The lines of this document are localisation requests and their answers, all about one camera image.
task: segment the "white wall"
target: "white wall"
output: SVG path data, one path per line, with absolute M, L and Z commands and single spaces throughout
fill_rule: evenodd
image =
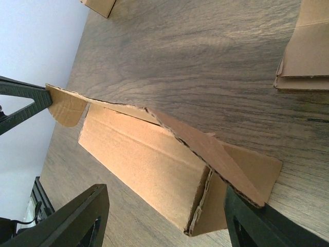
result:
M 78 0 L 1 0 L 0 75 L 66 87 L 88 12 Z M 29 102 L 0 95 L 5 114 Z M 0 136 L 0 217 L 23 219 L 54 125 L 44 110 Z

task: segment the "cable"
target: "cable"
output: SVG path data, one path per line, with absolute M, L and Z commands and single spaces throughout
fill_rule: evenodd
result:
M 41 201 L 36 203 L 35 210 L 34 210 L 34 218 L 33 218 L 32 221 L 30 221 L 30 222 L 22 222 L 22 221 L 19 221 L 19 220 L 11 220 L 11 222 L 14 222 L 16 224 L 22 224 L 22 225 L 28 225 L 28 224 L 33 223 L 37 219 L 37 217 L 38 217 L 38 214 L 39 214 L 39 211 L 41 209 L 41 206 L 42 206 L 42 202 Z

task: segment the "flattened cardboard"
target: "flattened cardboard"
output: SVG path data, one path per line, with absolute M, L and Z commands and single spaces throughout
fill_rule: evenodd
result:
M 47 85 L 50 113 L 76 125 L 90 103 L 79 144 L 188 236 L 226 228 L 226 185 L 262 207 L 282 164 L 222 143 L 150 108 L 90 99 Z
M 329 1 L 303 0 L 274 87 L 329 90 Z
M 108 18 L 116 0 L 81 0 L 85 6 Z

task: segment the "wood grain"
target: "wood grain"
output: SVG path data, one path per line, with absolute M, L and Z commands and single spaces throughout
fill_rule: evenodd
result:
M 228 143 L 283 161 L 269 204 L 329 240 L 329 96 L 279 94 L 277 65 L 300 1 L 117 0 L 90 12 L 68 89 L 147 105 Z M 227 231 L 188 238 L 56 126 L 41 181 L 56 209 L 106 183 L 104 246 L 230 246 Z

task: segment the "stacked cardboard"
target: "stacked cardboard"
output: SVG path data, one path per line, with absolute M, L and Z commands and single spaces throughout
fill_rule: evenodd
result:
M 329 1 L 303 0 L 277 70 L 282 91 L 329 90 Z

